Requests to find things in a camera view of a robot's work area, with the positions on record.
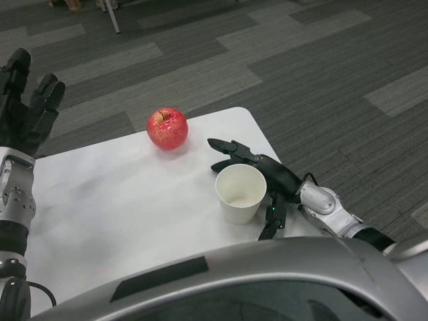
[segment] red apple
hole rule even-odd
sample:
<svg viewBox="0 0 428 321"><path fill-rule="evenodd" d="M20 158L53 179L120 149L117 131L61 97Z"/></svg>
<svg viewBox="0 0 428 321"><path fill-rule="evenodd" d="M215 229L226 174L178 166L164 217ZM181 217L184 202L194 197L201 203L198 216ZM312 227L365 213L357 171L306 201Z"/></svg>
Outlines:
<svg viewBox="0 0 428 321"><path fill-rule="evenodd" d="M147 122L147 134L163 150L172 150L184 143L189 132L187 119L174 108L162 108Z"/></svg>

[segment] cup rim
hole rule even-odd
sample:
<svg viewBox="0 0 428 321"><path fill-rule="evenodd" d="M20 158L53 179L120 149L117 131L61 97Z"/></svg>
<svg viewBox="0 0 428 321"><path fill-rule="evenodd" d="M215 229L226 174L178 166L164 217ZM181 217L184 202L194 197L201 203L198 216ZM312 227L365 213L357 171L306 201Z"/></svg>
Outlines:
<svg viewBox="0 0 428 321"><path fill-rule="evenodd" d="M255 202L254 204L252 204L252 205L250 205L250 206L236 206L236 205L232 205L232 204L230 204L229 202L226 202L221 196L220 196L220 194L219 194L219 191L217 190L217 182L218 182L218 180L219 180L219 177L220 177L220 175L221 175L221 173L223 173L224 172L224 170L225 169L229 169L229 168L231 168L231 167L237 167L237 166L243 166L243 167L250 167L252 170L254 170L255 172L257 172L257 174L261 177L261 179L263 180L263 182L264 182L264 193L263 193L263 195L260 197L260 199L257 201L257 202ZM254 206L254 205L256 205L256 204L258 204L258 203L260 203L262 200L263 200L263 198L266 196L266 192L268 191L267 190L268 189L268 183L266 182L266 179L265 179L265 177L263 176L263 174L261 173L261 171L259 171L258 169L256 169L255 167L253 167L253 166L251 166L251 165L248 165L248 164L233 164L233 165L229 165L228 167L225 167L224 169L222 169L221 171L220 171L220 173L217 175L217 178L215 179L215 192L216 192L216 194L217 194L217 196L225 203L225 204L227 204L228 206L230 206L230 207L233 207L233 208L236 208L236 209L247 209L247 208L249 208L249 207L252 207L252 206Z"/></svg>

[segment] floor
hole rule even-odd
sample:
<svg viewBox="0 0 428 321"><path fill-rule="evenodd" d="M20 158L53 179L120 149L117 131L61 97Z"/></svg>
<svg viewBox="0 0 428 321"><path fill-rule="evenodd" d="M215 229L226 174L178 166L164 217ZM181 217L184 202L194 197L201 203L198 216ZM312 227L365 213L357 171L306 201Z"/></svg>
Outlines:
<svg viewBox="0 0 428 321"><path fill-rule="evenodd" d="M144 130L156 109L248 108L284 164L395 239L428 228L426 0L123 0L0 8L0 61L67 85L41 153ZM25 94L28 100L30 91Z"/></svg>

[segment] paper cup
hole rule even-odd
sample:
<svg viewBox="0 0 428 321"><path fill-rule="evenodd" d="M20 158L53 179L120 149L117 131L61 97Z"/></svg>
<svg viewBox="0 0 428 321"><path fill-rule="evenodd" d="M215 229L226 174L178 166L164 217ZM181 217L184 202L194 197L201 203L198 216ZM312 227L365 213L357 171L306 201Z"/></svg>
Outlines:
<svg viewBox="0 0 428 321"><path fill-rule="evenodd" d="M215 181L226 221L245 224L251 221L266 194L263 174L252 166L231 165L223 169Z"/></svg>

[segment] white table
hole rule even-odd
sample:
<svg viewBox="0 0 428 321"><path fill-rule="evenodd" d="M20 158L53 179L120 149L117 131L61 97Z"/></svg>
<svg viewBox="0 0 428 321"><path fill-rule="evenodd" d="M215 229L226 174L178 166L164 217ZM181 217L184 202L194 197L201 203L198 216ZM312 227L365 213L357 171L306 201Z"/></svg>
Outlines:
<svg viewBox="0 0 428 321"><path fill-rule="evenodd" d="M227 157L209 147L210 137L278 160L244 108L190 119L186 143L173 152L139 132L38 160L28 280L47 286L60 303L160 264L256 241L265 205L247 225L225 222L210 166ZM287 236L317 235L311 227L288 215ZM40 291L31 293L33 315L50 307Z"/></svg>

